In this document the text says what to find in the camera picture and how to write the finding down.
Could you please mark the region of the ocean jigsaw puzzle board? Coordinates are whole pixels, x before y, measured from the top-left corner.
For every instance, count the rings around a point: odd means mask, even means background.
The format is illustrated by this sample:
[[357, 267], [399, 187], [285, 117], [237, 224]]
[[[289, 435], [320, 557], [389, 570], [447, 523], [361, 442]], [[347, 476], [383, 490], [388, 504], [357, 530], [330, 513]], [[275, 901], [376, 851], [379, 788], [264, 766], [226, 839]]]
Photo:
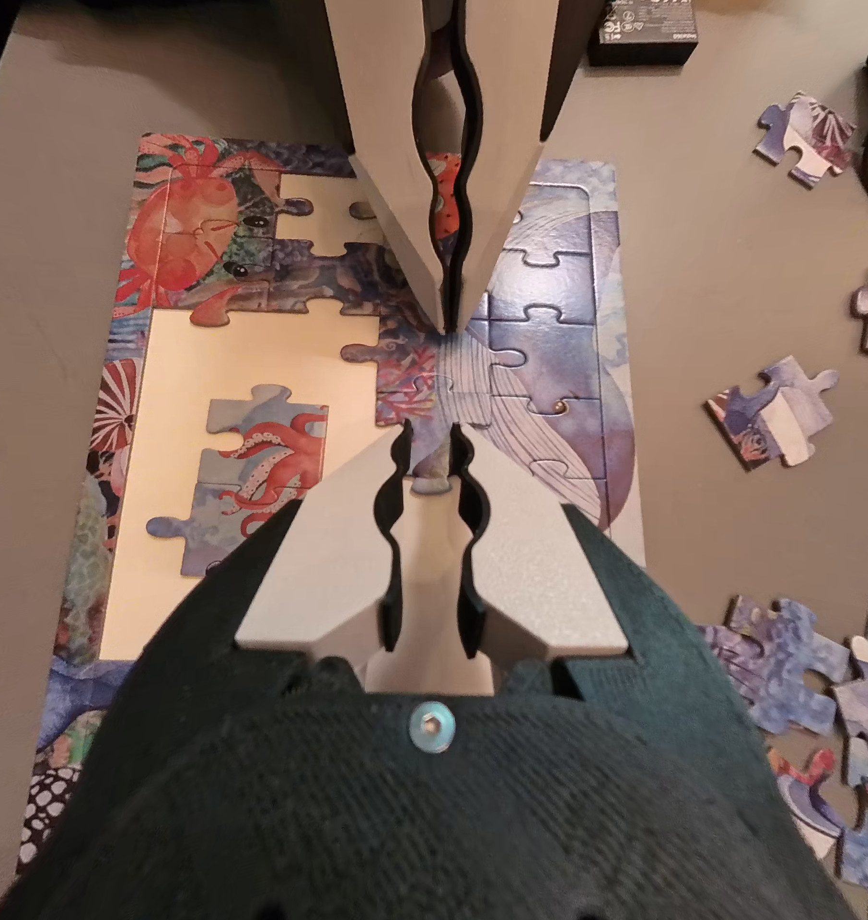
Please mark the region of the ocean jigsaw puzzle board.
[[[464, 332], [486, 344], [484, 436], [646, 563], [615, 169], [536, 167]], [[131, 663], [201, 578], [185, 542], [215, 398], [284, 385], [329, 408], [330, 475], [376, 441], [381, 338], [439, 336], [334, 147], [142, 137], [16, 874], [66, 808]]]

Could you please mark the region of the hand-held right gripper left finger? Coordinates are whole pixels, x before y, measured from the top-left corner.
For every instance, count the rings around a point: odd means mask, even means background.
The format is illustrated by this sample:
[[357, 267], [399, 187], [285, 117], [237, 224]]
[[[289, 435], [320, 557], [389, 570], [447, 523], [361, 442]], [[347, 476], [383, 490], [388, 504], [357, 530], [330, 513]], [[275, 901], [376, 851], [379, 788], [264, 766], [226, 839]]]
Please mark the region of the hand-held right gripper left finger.
[[403, 621], [394, 524], [405, 510], [409, 421], [310, 489], [236, 632], [245, 650], [391, 652]]

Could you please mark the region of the white patch blue puzzle piece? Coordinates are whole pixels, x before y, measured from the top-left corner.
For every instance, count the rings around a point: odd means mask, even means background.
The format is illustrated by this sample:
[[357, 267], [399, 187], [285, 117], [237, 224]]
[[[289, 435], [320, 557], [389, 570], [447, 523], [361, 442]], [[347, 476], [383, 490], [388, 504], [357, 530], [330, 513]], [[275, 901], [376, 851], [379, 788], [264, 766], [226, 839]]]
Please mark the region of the white patch blue puzzle piece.
[[786, 467], [808, 462], [815, 454], [812, 437], [833, 421], [823, 395], [839, 384], [840, 373], [827, 369], [810, 377], [787, 356], [760, 377], [755, 394], [735, 385], [709, 398], [705, 409], [746, 471], [775, 459]]

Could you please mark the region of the pile of loose puzzle pieces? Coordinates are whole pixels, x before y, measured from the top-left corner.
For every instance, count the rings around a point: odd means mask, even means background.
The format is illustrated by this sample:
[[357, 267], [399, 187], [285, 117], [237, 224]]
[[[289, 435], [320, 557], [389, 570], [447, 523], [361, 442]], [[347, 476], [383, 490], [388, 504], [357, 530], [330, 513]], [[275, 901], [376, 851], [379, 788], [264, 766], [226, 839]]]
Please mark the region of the pile of loose puzzle pieces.
[[762, 607], [740, 595], [726, 625], [700, 630], [760, 730], [777, 736], [797, 727], [825, 736], [842, 729], [842, 780], [866, 811], [854, 827], [823, 795], [837, 772], [830, 748], [814, 751], [801, 768], [774, 749], [767, 756], [815, 856], [834, 852], [839, 878], [868, 891], [868, 624], [864, 635], [843, 646], [820, 635], [816, 623], [816, 615], [794, 600]]

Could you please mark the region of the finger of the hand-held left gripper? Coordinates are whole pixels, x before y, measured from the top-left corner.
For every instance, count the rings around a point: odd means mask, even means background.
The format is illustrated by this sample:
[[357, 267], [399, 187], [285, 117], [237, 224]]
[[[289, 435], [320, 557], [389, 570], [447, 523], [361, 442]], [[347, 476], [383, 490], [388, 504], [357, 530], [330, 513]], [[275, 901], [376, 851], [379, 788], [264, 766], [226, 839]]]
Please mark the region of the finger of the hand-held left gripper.
[[459, 230], [449, 267], [449, 332], [480, 304], [543, 150], [556, 3], [455, 2], [454, 72], [464, 104], [454, 181]]
[[351, 165], [418, 305], [431, 326], [445, 332], [445, 269], [434, 224], [439, 192], [415, 125], [432, 36], [426, 3], [324, 6], [354, 148]]

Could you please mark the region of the purple fan coral puzzle piece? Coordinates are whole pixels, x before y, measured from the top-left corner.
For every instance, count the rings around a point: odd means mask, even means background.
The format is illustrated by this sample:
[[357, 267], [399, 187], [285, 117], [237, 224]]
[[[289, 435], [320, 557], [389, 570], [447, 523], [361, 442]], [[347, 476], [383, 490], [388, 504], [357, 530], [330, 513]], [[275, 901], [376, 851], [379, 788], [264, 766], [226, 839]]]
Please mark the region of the purple fan coral puzzle piece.
[[807, 94], [796, 93], [784, 106], [770, 105], [758, 126], [763, 136], [753, 154], [777, 166], [795, 152], [788, 175], [808, 190], [828, 174], [842, 175], [854, 161], [855, 125]]

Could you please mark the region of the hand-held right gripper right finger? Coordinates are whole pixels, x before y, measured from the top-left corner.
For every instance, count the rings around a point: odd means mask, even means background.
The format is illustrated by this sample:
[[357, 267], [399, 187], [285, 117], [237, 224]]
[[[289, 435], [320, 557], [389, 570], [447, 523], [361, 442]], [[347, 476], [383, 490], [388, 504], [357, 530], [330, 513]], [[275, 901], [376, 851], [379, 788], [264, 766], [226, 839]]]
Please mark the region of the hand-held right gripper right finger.
[[451, 475], [471, 533], [457, 622], [470, 659], [610, 657], [628, 640], [551, 489], [477, 431], [451, 428]]

